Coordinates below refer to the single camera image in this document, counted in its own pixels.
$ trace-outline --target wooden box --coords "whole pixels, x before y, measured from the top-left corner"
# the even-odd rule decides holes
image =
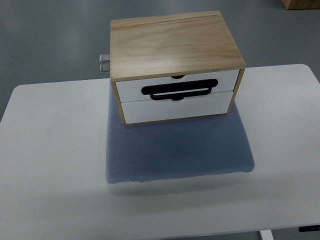
[[[281,0],[287,10],[320,9],[320,0]]]
[[[111,21],[110,81],[125,125],[229,113],[245,67],[219,11]]]

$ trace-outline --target white table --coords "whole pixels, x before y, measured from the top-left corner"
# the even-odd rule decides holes
[[[109,80],[21,85],[0,123],[0,239],[152,239],[320,224],[320,84],[248,68],[250,173],[108,185]]]

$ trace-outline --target wood grain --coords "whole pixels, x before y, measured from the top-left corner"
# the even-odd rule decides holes
[[[281,0],[287,10],[320,9],[320,0]]]
[[[243,68],[219,11],[111,21],[111,82]]]

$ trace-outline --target floor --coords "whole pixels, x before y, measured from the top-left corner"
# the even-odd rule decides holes
[[[16,86],[108,78],[99,74],[99,55],[110,52],[111,20],[213,10],[222,13],[247,67],[306,64],[320,80],[320,10],[285,10],[280,0],[1,0],[0,119]],[[298,228],[272,233],[275,240],[320,239],[320,232]],[[188,239],[261,238],[246,232]]]

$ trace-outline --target drawer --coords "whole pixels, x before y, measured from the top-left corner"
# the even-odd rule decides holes
[[[217,71],[185,75],[182,78],[174,79],[172,77],[159,77],[131,81],[116,82],[116,88],[122,103],[140,100],[150,100],[149,95],[143,95],[141,90],[146,86],[191,82],[205,79],[217,79],[218,84],[213,87],[211,92],[233,91],[237,81],[239,70]]]
[[[186,97],[180,101],[139,100],[122,102],[127,124],[169,119],[225,114],[228,111],[233,91],[214,92],[204,96]]]

